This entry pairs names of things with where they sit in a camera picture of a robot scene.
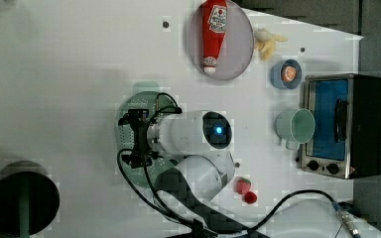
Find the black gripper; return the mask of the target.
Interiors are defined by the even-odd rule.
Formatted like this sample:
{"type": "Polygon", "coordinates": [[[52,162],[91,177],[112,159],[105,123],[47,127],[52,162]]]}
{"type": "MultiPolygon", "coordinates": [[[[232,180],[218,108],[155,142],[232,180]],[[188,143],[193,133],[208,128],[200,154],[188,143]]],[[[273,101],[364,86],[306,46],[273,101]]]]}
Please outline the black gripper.
{"type": "Polygon", "coordinates": [[[133,148],[130,155],[122,155],[122,161],[132,169],[151,166],[161,157],[159,152],[154,151],[148,142],[147,131],[151,125],[148,109],[129,109],[118,120],[119,126],[129,125],[133,131],[133,148]]]}

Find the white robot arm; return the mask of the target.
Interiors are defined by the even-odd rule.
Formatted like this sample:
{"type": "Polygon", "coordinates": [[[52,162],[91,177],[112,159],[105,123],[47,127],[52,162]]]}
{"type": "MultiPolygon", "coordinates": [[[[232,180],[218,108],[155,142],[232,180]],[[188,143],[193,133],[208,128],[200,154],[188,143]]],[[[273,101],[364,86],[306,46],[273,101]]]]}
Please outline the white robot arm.
{"type": "Polygon", "coordinates": [[[130,109],[118,127],[133,139],[117,153],[122,176],[144,202],[190,229],[173,238],[269,238],[212,202],[235,175],[232,128],[222,114],[130,109]]]}

